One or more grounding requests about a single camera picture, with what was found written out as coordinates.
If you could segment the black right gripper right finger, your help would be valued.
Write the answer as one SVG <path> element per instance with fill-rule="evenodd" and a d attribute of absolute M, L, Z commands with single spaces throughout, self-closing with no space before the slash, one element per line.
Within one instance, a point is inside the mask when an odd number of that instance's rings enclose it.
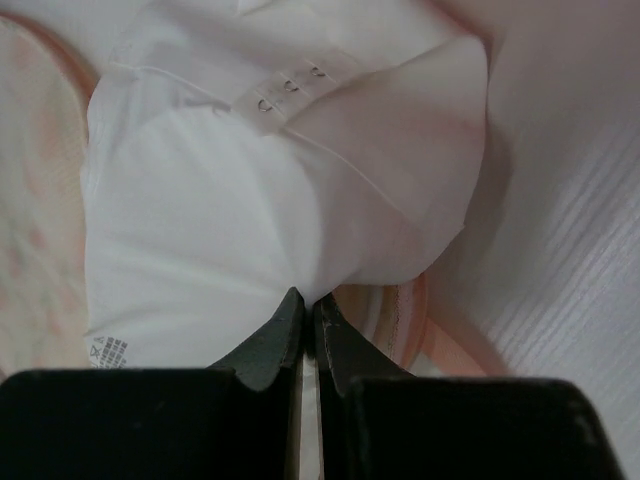
<path fill-rule="evenodd" d="M 419 378 L 343 317 L 313 310 L 325 479 L 619 479 L 600 419 L 573 384 Z"/>

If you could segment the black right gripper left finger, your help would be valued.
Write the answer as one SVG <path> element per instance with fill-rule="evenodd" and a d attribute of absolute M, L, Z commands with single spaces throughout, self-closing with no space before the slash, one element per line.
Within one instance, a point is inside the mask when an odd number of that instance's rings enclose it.
<path fill-rule="evenodd" d="M 31 370 L 1 386 L 5 479 L 295 479 L 304 302 L 206 368 Z"/>

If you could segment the white bra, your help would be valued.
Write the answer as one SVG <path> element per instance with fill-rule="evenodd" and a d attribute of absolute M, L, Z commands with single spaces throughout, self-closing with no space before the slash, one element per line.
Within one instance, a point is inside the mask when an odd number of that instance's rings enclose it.
<path fill-rule="evenodd" d="M 91 98 L 90 363 L 205 367 L 286 292 L 408 284 L 463 230 L 482 41 L 428 1 L 154 1 Z"/>

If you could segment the floral mesh laundry bag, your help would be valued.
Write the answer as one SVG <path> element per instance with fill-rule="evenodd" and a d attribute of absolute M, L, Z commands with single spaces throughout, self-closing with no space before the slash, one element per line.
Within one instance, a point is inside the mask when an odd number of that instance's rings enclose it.
<path fill-rule="evenodd" d="M 88 108 L 100 79 L 89 79 L 66 48 L 38 26 L 2 18 L 5 374 L 31 368 L 97 368 L 90 363 L 85 341 L 89 312 L 82 178 Z M 367 340 L 408 367 L 424 337 L 427 269 L 408 284 L 343 285 L 329 294 Z"/>

